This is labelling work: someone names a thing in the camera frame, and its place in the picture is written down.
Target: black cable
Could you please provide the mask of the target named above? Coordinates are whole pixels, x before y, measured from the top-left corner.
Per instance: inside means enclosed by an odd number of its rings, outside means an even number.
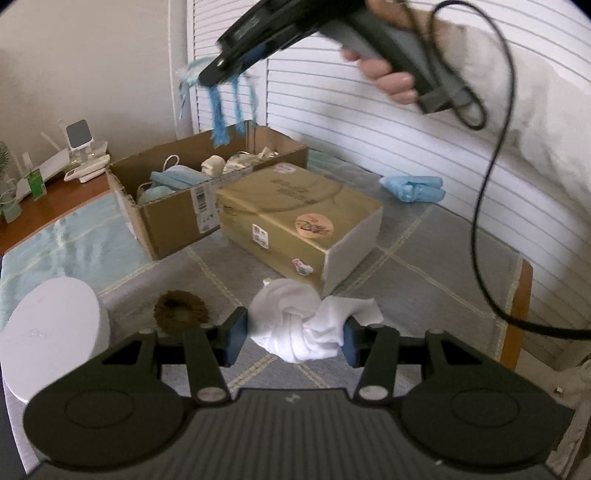
[[[400,4],[405,8],[408,12],[411,20],[411,24],[413,25],[413,29],[416,31],[417,35],[423,38],[422,32],[418,26],[418,22],[412,12],[412,9],[408,6],[406,0],[401,0]],[[478,234],[478,219],[480,218],[480,210],[482,209],[482,202],[485,197],[486,188],[488,187],[488,183],[491,179],[492,170],[495,168],[496,160],[501,152],[501,148],[503,143],[505,142],[505,137],[507,135],[507,131],[509,130],[509,125],[511,123],[511,118],[513,116],[513,110],[515,105],[515,90],[517,84],[517,74],[515,71],[515,63],[513,61],[513,56],[511,55],[511,49],[509,44],[503,34],[501,33],[500,29],[496,26],[494,21],[488,16],[488,14],[477,7],[476,5],[472,5],[464,0],[445,0],[439,4],[437,4],[429,18],[428,30],[427,30],[427,42],[423,41],[424,47],[426,49],[426,56],[429,65],[429,69],[431,71],[432,76],[435,78],[436,82],[443,88],[441,79],[439,78],[436,69],[433,65],[433,56],[436,56],[437,59],[441,62],[441,64],[450,72],[454,73],[456,76],[459,76],[457,72],[455,72],[449,64],[444,60],[441,51],[439,50],[436,38],[435,38],[435,20],[437,17],[437,13],[440,12],[445,7],[449,7],[451,5],[461,5],[463,7],[468,7],[471,10],[474,10],[481,18],[483,18],[494,30],[496,36],[501,41],[501,47],[503,50],[503,54],[507,60],[507,64],[509,66],[509,93],[508,93],[508,100],[507,100],[507,113],[505,115],[505,120],[503,126],[501,128],[501,133],[499,134],[499,138],[497,140],[495,149],[492,153],[491,160],[488,164],[486,169],[486,173],[484,178],[482,179],[482,185],[478,192],[478,198],[476,199],[476,205],[474,208],[474,216],[472,218],[472,226],[470,229],[470,260],[472,262],[472,270],[474,271],[474,275],[476,277],[476,282],[478,283],[478,287],[480,291],[484,295],[484,298],[492,309],[492,311],[498,315],[502,320],[506,321],[509,325],[514,325],[517,328],[522,330],[527,330],[528,332],[537,333],[539,335],[550,336],[554,338],[560,339],[569,339],[569,340],[591,340],[591,330],[589,329],[568,329],[568,328],[558,328],[558,327],[548,327],[544,325],[539,325],[538,323],[528,322],[526,320],[521,320],[519,318],[513,317],[512,315],[505,312],[497,302],[492,298],[491,293],[489,292],[484,279],[482,278],[482,273],[480,271],[480,266],[478,265],[478,242],[477,242],[477,234]],[[466,90],[470,93],[470,95],[475,99],[474,103],[481,111],[482,114],[482,121],[476,125],[470,124],[466,119],[464,119],[461,111],[457,108],[457,106],[452,102],[452,109],[455,113],[458,120],[463,124],[466,125],[471,130],[480,130],[486,124],[486,109],[484,105],[480,101],[480,99],[470,90],[469,87],[466,87]]]

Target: cardboard box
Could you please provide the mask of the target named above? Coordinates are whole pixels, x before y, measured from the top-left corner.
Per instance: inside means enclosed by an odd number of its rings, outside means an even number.
[[[228,133],[231,142],[219,148],[214,148],[211,132],[203,132],[118,160],[107,168],[109,185],[128,225],[152,260],[171,255],[217,230],[215,190],[221,185],[279,162],[288,161],[301,167],[307,165],[307,147],[271,128],[255,127],[249,122],[246,136],[237,135],[234,126],[228,128]],[[169,197],[142,206],[136,204],[139,186],[150,181],[152,171],[162,170],[169,155],[178,155],[180,164],[200,170],[201,163],[211,155],[220,155],[227,160],[240,151],[258,154],[264,147],[280,156]]]
[[[217,191],[222,232],[283,276],[328,295],[375,246],[382,205],[281,163]]]

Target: white shutter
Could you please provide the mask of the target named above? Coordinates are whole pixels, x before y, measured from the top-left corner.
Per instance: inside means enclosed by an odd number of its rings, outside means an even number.
[[[435,1],[415,4],[431,8]],[[475,1],[517,48],[544,56],[591,92],[591,22],[563,0]],[[461,9],[444,17],[483,25]],[[491,139],[460,127],[451,114],[425,117],[389,103],[339,46],[313,35],[268,62],[268,125],[312,148],[383,175],[438,175],[443,206],[471,218],[492,151]],[[481,226],[521,251],[534,267],[530,319],[564,327],[591,320],[591,219],[558,186],[512,154],[497,167]],[[545,362],[569,342],[528,335]]]
[[[192,55],[194,60],[217,56],[217,39],[254,4],[255,0],[189,0],[188,24],[192,33],[187,43],[189,55]],[[266,121],[267,62],[259,62],[248,73],[254,77],[259,97],[257,121],[263,124]],[[224,84],[220,85],[219,89],[226,122],[233,124],[236,115],[232,87],[230,84]],[[240,80],[239,101],[244,118],[252,118],[249,89],[243,79]],[[196,92],[191,93],[191,112],[196,119],[193,122],[195,133],[212,128],[212,107],[206,89],[198,87]]]

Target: small mirror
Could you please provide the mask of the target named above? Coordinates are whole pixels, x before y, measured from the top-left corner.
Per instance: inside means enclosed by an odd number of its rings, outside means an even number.
[[[80,120],[66,127],[66,136],[72,150],[81,150],[92,143],[92,134],[86,120]]]

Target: brown scrunchie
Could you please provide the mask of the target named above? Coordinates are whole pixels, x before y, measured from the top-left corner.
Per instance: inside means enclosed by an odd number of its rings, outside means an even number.
[[[179,335],[202,323],[209,314],[202,299],[183,290],[172,290],[162,295],[154,306],[154,318],[168,335]]]

